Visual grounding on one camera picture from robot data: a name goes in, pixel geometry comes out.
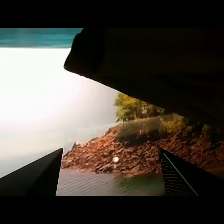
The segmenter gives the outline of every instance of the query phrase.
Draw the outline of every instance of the sky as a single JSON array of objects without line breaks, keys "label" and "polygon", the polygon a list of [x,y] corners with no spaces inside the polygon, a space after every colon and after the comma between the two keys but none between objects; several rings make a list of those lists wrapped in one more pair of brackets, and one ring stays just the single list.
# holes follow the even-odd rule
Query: sky
[{"label": "sky", "polygon": [[69,51],[0,48],[0,165],[68,150],[115,125],[117,91],[64,70]]}]

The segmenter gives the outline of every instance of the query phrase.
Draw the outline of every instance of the hillside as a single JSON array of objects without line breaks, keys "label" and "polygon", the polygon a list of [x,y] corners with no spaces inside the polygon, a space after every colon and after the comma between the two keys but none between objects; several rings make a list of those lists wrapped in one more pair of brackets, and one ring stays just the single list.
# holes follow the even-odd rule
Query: hillside
[{"label": "hillside", "polygon": [[[117,125],[110,128],[104,136],[94,138],[84,145],[74,144],[72,150],[64,156],[62,168],[96,173],[113,172],[128,177],[150,172],[159,174],[159,148],[164,148],[204,170],[224,166],[224,141],[212,143],[201,130],[193,132],[181,129],[162,134],[159,118],[144,121],[140,129],[136,128],[139,122],[133,124]],[[145,131],[142,124],[154,127]],[[118,157],[117,162],[113,161],[115,157]]]}]

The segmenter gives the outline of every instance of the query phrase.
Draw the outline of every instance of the green tree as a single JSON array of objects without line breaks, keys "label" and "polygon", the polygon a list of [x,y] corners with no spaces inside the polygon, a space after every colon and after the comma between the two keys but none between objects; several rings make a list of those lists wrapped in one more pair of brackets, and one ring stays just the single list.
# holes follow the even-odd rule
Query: green tree
[{"label": "green tree", "polygon": [[128,121],[167,114],[165,109],[135,99],[124,93],[118,93],[114,105],[117,106],[116,116],[118,121]]}]

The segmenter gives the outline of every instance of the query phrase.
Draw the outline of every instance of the green foliage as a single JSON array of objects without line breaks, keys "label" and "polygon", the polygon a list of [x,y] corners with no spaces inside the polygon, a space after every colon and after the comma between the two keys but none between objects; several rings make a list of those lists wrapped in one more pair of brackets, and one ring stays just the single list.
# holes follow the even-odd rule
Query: green foliage
[{"label": "green foliage", "polygon": [[118,93],[114,105],[117,106],[116,116],[120,121],[130,121],[167,114],[165,109],[135,99],[124,93]]}]

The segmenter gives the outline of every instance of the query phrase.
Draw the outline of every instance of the dark triangular object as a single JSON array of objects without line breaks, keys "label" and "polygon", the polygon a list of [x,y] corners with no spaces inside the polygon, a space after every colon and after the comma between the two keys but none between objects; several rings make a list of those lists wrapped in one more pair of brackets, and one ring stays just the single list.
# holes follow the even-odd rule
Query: dark triangular object
[{"label": "dark triangular object", "polygon": [[63,149],[58,149],[0,179],[0,196],[55,196]]},{"label": "dark triangular object", "polygon": [[160,161],[167,196],[224,195],[224,180],[163,149]]}]

